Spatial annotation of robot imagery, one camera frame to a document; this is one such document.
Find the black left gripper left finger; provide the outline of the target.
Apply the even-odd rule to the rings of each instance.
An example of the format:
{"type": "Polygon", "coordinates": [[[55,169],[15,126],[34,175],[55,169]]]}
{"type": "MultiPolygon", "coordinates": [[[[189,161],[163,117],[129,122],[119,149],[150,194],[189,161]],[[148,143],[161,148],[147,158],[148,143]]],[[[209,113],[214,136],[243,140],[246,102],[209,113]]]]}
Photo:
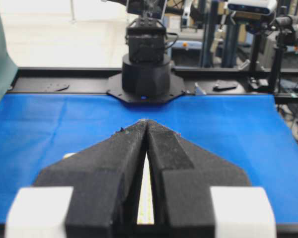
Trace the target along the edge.
{"type": "Polygon", "coordinates": [[[147,122],[43,168],[8,212],[7,238],[108,238],[143,160],[147,122]]]}

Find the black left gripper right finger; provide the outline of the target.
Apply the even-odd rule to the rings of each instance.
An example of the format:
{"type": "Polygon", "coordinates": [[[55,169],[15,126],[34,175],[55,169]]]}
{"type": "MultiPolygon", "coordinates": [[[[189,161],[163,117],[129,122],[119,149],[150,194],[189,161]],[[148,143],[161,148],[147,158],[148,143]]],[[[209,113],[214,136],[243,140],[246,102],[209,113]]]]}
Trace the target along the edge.
{"type": "Polygon", "coordinates": [[[273,238],[265,190],[228,160],[147,121],[158,216],[176,238],[273,238]]]}

